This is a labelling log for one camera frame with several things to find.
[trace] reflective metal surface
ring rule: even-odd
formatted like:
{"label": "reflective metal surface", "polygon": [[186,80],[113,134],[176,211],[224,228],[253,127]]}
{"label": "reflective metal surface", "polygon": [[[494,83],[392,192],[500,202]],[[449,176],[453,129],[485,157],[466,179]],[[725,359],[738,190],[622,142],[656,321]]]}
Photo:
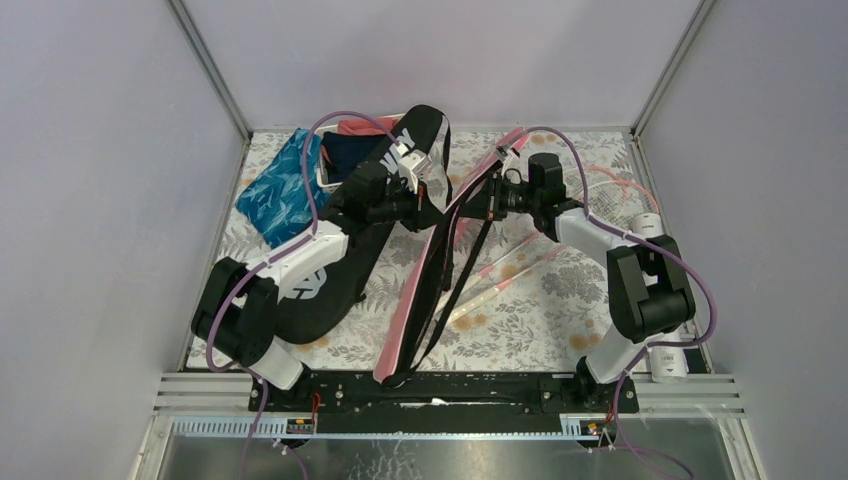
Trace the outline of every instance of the reflective metal surface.
{"label": "reflective metal surface", "polygon": [[[626,420],[634,445],[655,448],[689,465],[700,479],[732,479],[718,428],[709,420]],[[237,476],[244,439],[175,436],[163,479]],[[655,479],[626,451],[587,453],[576,442],[528,440],[321,440],[298,449],[310,479]],[[673,475],[683,472],[652,458]],[[297,461],[267,439],[254,440],[245,479],[300,479]]]}

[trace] blue fabric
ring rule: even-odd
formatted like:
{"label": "blue fabric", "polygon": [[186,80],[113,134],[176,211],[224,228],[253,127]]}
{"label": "blue fabric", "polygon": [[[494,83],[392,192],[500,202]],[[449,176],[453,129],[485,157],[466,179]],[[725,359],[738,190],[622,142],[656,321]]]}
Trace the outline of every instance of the blue fabric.
{"label": "blue fabric", "polygon": [[[276,248],[291,240],[312,223],[303,175],[300,173],[300,155],[309,132],[297,129],[283,145],[264,172],[239,195],[236,209],[247,216],[262,237]],[[314,135],[307,157],[309,186],[320,209],[330,194],[318,188],[315,169],[321,150],[321,137]]]}

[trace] pink cable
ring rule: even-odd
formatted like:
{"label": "pink cable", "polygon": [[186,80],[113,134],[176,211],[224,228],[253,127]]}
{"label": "pink cable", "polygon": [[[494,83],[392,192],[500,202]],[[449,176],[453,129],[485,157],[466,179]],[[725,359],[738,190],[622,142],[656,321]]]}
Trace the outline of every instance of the pink cable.
{"label": "pink cable", "polygon": [[698,273],[695,272],[695,270],[691,266],[689,266],[689,264],[684,262],[680,257],[678,257],[677,255],[674,255],[673,253],[669,252],[668,250],[666,250],[664,248],[658,247],[658,246],[656,246],[656,245],[654,245],[654,244],[652,244],[652,243],[650,243],[650,242],[648,242],[648,241],[646,241],[646,240],[644,240],[644,239],[642,239],[642,238],[640,238],[636,235],[633,235],[632,233],[627,233],[624,230],[622,230],[622,229],[620,229],[620,228],[618,228],[614,225],[609,225],[609,224],[601,221],[597,217],[595,217],[592,214],[592,212],[589,211],[589,188],[588,188],[588,182],[586,180],[586,172],[583,169],[583,163],[580,161],[580,155],[577,153],[577,149],[574,147],[574,144],[571,142],[571,140],[566,138],[565,134],[563,134],[559,130],[557,130],[555,128],[551,128],[551,127],[530,127],[528,129],[524,130],[524,132],[521,133],[521,136],[525,136],[528,133],[537,132],[537,131],[550,132],[550,133],[553,133],[554,135],[558,136],[560,139],[562,139],[562,141],[565,142],[565,144],[571,150],[572,155],[574,155],[574,162],[577,164],[577,170],[580,172],[580,181],[583,184],[583,212],[586,214],[586,218],[589,220],[590,223],[601,228],[602,230],[605,230],[605,231],[612,233],[614,235],[618,235],[618,236],[620,236],[624,239],[630,240],[630,241],[637,243],[637,244],[639,244],[639,245],[641,245],[641,246],[643,246],[643,247],[645,247],[645,248],[647,248],[647,249],[649,249],[649,250],[651,250],[655,253],[658,253],[658,254],[663,255],[666,258],[670,259],[677,266],[682,268],[687,274],[689,274],[689,276],[692,277],[693,280],[695,280],[695,283],[698,284],[698,287],[701,288],[701,291],[704,292],[704,297],[706,297],[706,299],[707,299],[707,304],[709,306],[709,311],[710,311],[709,323],[708,323],[708,326],[707,326],[707,330],[704,332],[704,334],[701,335],[700,337],[692,340],[692,341],[689,341],[689,342],[652,342],[652,343],[649,343],[648,345],[646,345],[646,347],[643,348],[642,351],[639,352],[639,354],[627,365],[627,367],[624,368],[624,371],[621,372],[621,377],[619,378],[618,383],[616,384],[615,396],[613,397],[613,408],[612,408],[613,415],[614,415],[615,420],[616,420],[616,425],[618,425],[618,434],[621,436],[621,439],[622,439],[622,441],[624,441],[624,444],[627,446],[627,449],[630,450],[633,453],[633,455],[636,456],[636,458],[638,458],[648,468],[650,468],[652,471],[654,471],[655,473],[657,473],[658,475],[660,475],[663,478],[668,478],[668,479],[672,479],[672,480],[680,480],[681,478],[683,478],[683,477],[676,477],[676,476],[673,476],[673,475],[669,475],[668,473],[663,471],[661,468],[657,467],[653,462],[646,459],[642,455],[642,453],[659,455],[659,456],[666,458],[666,459],[669,459],[672,462],[674,462],[675,464],[681,466],[689,474],[688,480],[694,480],[695,474],[692,472],[692,470],[689,467],[685,466],[685,464],[683,464],[683,462],[681,462],[680,460],[678,460],[678,459],[676,459],[676,458],[672,457],[671,455],[668,455],[664,452],[646,449],[646,448],[634,447],[630,443],[630,440],[627,438],[627,435],[624,433],[624,431],[621,428],[621,423],[618,421],[618,396],[621,393],[621,387],[624,384],[624,379],[627,377],[628,372],[630,370],[632,370],[633,367],[635,367],[637,363],[639,363],[639,360],[642,359],[642,357],[647,352],[648,348],[651,348],[651,347],[687,348],[687,347],[694,347],[694,346],[700,345],[700,344],[706,342],[707,340],[709,340],[709,338],[713,335],[713,332],[715,331],[716,323],[717,323],[715,297],[713,296],[712,291],[707,287],[707,284],[704,281],[704,279],[701,278],[701,276],[698,275]]}

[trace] white wall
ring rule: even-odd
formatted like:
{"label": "white wall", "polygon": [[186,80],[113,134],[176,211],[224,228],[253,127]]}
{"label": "white wall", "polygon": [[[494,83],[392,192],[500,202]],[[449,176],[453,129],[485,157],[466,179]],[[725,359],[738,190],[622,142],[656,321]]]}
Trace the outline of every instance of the white wall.
{"label": "white wall", "polygon": [[126,478],[240,139],[164,1],[0,6],[0,478]]}
{"label": "white wall", "polygon": [[848,3],[721,2],[644,144],[771,480],[848,470]]}
{"label": "white wall", "polygon": [[698,0],[189,0],[254,128],[352,109],[454,125],[636,120]]}

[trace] floral tablecloth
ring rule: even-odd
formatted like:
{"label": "floral tablecloth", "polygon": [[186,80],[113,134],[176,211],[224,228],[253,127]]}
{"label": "floral tablecloth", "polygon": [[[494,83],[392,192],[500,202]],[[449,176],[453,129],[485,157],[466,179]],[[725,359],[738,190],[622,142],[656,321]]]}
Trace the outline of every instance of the floral tablecloth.
{"label": "floral tablecloth", "polygon": [[[506,132],[454,132],[451,144],[449,178],[458,185],[474,162]],[[238,195],[271,162],[290,134],[257,133],[243,167]],[[568,134],[587,165],[606,167],[623,179],[632,179],[622,134],[577,132]],[[573,165],[565,145],[553,135],[533,135],[521,151],[519,170],[526,175],[527,158],[535,152],[553,152],[564,159],[564,168]],[[566,175],[569,187],[577,187],[575,175]],[[641,213],[639,208],[623,212]],[[479,231],[472,223],[456,248],[455,275],[464,265]],[[510,215],[494,224],[474,271],[503,257],[535,232],[529,215]],[[367,298],[356,305],[330,333],[308,345],[292,346],[294,356],[311,368],[373,368],[385,339],[404,280],[421,252],[426,233],[410,233],[397,225],[371,274]],[[565,248],[552,260],[541,257],[560,247],[538,236],[510,255],[473,291],[509,278],[525,267],[529,272],[517,278],[497,298],[458,319],[444,334],[422,369],[427,370],[547,370],[571,371],[577,360],[603,338],[610,325],[606,272],[581,252]],[[230,256],[243,261],[265,253],[269,247],[247,218],[233,208],[218,258]],[[206,344],[195,338],[186,367],[206,368]],[[216,352],[216,363],[226,358]]]}

